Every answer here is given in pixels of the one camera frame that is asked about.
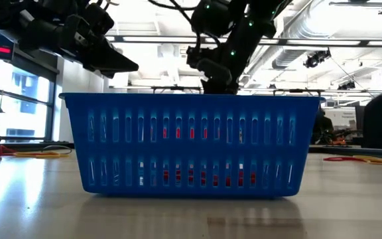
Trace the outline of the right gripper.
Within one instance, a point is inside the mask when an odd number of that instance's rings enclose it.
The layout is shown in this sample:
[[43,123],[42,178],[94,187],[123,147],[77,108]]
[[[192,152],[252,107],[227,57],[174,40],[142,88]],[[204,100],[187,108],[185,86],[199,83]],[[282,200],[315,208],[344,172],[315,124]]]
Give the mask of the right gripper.
[[234,68],[230,56],[236,51],[232,46],[202,48],[189,46],[186,50],[186,63],[191,68],[203,72],[209,81],[202,81],[204,94],[237,94],[239,85],[233,81]]

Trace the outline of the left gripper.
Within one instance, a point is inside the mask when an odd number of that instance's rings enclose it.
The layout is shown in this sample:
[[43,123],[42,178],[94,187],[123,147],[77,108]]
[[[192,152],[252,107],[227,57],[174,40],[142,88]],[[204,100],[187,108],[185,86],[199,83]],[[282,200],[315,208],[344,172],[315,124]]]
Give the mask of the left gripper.
[[70,15],[63,24],[43,19],[21,19],[20,48],[25,52],[43,50],[84,63],[84,68],[110,79],[115,74],[138,71],[139,65],[123,56],[105,37],[92,43],[91,25],[79,15]]

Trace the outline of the yellow rubber band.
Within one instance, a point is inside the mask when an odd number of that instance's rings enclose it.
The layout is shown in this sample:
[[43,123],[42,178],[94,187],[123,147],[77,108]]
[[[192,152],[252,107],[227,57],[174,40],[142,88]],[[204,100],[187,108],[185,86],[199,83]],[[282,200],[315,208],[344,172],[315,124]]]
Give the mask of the yellow rubber band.
[[380,158],[380,157],[372,157],[372,156],[365,156],[365,155],[354,155],[353,158],[360,159],[360,160],[365,161],[366,163],[369,163],[372,165],[382,165],[382,158]]
[[15,157],[33,157],[37,159],[59,159],[69,157],[69,154],[61,154],[57,152],[46,152],[46,153],[26,153],[26,152],[17,152],[13,153]]

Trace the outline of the thin black rubber band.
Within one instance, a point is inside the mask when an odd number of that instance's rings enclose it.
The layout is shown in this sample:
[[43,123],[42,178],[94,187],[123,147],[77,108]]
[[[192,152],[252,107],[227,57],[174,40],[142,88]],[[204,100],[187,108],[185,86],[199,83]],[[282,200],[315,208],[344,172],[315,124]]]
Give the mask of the thin black rubber band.
[[41,150],[43,153],[57,153],[61,155],[69,155],[73,152],[71,147],[67,145],[48,145]]

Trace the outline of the thin white light bar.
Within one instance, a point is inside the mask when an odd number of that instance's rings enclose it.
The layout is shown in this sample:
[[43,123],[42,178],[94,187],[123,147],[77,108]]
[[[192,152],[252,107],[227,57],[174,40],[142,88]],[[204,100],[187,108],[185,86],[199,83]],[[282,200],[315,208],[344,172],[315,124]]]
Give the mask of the thin white light bar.
[[[197,86],[109,86],[109,89],[119,90],[151,90],[154,94],[160,90],[161,92],[182,91],[182,92],[198,92],[203,93],[203,87]],[[322,89],[276,89],[276,88],[240,88],[238,93],[249,92],[251,95],[296,95],[306,94],[310,96],[331,96],[331,97],[375,97],[382,94],[382,90],[322,90]]]

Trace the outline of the white tube light bar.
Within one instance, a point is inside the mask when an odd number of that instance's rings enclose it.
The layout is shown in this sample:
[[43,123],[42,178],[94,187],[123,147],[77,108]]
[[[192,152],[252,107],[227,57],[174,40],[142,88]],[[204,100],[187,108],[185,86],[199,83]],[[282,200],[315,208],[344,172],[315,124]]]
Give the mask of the white tube light bar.
[[[194,37],[171,37],[171,36],[107,36],[111,42],[127,43],[174,43],[194,44]],[[267,46],[316,46],[316,47],[361,47],[382,48],[382,39],[266,39],[262,38],[259,45]]]

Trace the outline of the blue plastic basket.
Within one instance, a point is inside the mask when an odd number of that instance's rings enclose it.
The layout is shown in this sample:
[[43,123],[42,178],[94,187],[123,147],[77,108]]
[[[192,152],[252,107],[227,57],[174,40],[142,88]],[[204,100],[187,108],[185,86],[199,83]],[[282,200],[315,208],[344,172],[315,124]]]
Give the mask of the blue plastic basket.
[[[123,197],[254,199],[298,193],[321,99],[315,96],[62,93],[82,186]],[[162,130],[180,128],[184,138]],[[197,131],[196,139],[188,130]],[[202,139],[203,129],[208,138]],[[170,171],[164,186],[162,172]],[[175,184],[176,169],[197,185]],[[238,187],[239,170],[244,185]],[[199,186],[206,171],[208,186]],[[250,174],[256,173],[256,185]],[[232,186],[211,186],[212,175]]]

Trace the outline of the white labelled cabinet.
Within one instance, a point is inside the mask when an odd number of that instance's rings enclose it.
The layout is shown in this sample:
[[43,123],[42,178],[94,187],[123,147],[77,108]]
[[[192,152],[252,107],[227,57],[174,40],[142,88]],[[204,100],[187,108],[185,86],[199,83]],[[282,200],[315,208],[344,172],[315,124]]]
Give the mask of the white labelled cabinet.
[[357,129],[356,113],[354,108],[335,109],[332,121],[335,129]]

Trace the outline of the orange black robot equipment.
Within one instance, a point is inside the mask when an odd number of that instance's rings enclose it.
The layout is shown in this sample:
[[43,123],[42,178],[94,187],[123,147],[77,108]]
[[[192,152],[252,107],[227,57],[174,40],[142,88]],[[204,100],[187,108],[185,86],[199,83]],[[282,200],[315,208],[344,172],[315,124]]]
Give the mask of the orange black robot equipment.
[[331,138],[331,144],[332,145],[345,145],[346,144],[346,137],[353,134],[353,130],[337,130],[332,133],[332,138]]

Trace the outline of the long hanging lamp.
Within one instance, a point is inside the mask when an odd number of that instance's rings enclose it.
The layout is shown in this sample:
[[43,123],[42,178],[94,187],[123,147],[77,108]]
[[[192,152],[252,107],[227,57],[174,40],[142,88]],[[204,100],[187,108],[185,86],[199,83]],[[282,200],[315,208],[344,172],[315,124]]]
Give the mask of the long hanging lamp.
[[359,8],[359,9],[375,9],[378,15],[382,15],[382,2],[370,1],[331,1],[328,3],[333,7]]

